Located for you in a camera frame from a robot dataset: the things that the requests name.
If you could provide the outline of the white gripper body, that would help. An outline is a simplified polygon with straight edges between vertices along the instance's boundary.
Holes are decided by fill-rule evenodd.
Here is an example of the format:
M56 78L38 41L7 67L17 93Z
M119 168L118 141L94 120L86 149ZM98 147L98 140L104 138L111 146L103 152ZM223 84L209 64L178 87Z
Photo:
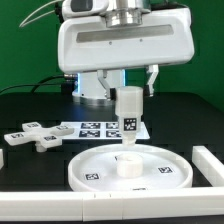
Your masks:
M187 8L153 11L139 26L108 28L100 16L65 21L58 64L65 73L185 63L194 55Z

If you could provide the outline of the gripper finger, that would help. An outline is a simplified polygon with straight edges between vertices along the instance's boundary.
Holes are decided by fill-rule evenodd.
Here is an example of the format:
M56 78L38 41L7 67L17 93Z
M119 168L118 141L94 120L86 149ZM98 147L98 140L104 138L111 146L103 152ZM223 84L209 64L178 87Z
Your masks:
M146 69L146 74L148 75L147 80L147 90L150 97L154 95L154 83L159 74L158 65L149 65Z
M107 100L113 100L115 98L115 89L112 88L107 82L108 71L107 70L98 70L97 79L105 89L105 97Z

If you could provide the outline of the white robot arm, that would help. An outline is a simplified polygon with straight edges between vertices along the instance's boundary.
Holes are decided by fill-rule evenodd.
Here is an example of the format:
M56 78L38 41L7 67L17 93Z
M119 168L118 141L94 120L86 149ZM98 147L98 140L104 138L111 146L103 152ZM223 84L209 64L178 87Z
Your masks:
M194 55L190 9L148 0L63 0L58 33L58 64L75 75L78 102L106 105L125 84L125 71L148 69L148 88L165 65Z

